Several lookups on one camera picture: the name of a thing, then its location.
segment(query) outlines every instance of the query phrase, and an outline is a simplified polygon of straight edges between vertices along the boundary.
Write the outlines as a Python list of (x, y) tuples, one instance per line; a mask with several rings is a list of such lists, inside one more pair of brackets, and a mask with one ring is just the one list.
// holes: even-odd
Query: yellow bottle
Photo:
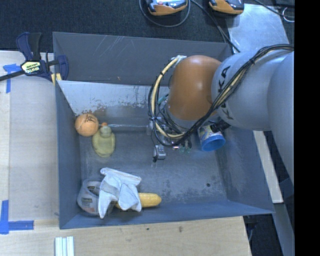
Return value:
[(115, 150), (116, 137), (106, 122), (101, 124), (101, 128), (92, 136), (94, 151), (102, 158), (110, 157)]

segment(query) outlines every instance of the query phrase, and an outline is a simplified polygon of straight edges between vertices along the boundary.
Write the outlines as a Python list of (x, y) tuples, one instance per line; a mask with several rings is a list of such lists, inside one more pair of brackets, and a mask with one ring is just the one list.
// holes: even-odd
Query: white glove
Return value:
[(124, 211), (133, 209), (140, 212), (142, 209), (137, 185), (141, 178), (111, 168), (102, 168), (100, 173), (105, 175), (101, 182), (98, 199), (98, 212), (101, 219), (110, 213), (114, 204), (118, 201), (120, 208)]

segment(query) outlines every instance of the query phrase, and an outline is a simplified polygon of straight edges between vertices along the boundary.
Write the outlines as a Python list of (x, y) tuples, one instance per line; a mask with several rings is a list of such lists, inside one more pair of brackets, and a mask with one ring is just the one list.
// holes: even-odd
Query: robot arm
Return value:
[(183, 59), (173, 71), (160, 125), (156, 95), (171, 66), (160, 73), (149, 94), (153, 99), (149, 115), (167, 141), (162, 140), (163, 145), (183, 144), (197, 129), (219, 120), (224, 128), (272, 131), (285, 167), (293, 174), (293, 47), (268, 46), (258, 52), (237, 53), (222, 63), (206, 56)]

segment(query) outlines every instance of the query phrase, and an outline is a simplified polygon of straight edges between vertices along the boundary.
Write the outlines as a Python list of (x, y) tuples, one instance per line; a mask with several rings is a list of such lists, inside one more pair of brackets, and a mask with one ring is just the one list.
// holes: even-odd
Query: orange ball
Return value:
[(93, 114), (86, 113), (76, 118), (74, 127), (80, 135), (89, 137), (98, 131), (99, 121)]

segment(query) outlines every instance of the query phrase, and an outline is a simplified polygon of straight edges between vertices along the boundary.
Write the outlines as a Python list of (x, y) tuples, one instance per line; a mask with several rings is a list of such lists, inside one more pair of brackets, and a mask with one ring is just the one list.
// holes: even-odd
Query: bin floor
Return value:
[(138, 191), (157, 193), (164, 204), (227, 198), (216, 153), (201, 151), (196, 135), (191, 138), (191, 152), (165, 148), (166, 158), (153, 162), (154, 144), (146, 131), (113, 129), (113, 132), (115, 151), (108, 158), (95, 153), (91, 137), (79, 137), (82, 180), (94, 177), (102, 180), (100, 169), (108, 167), (141, 177)]

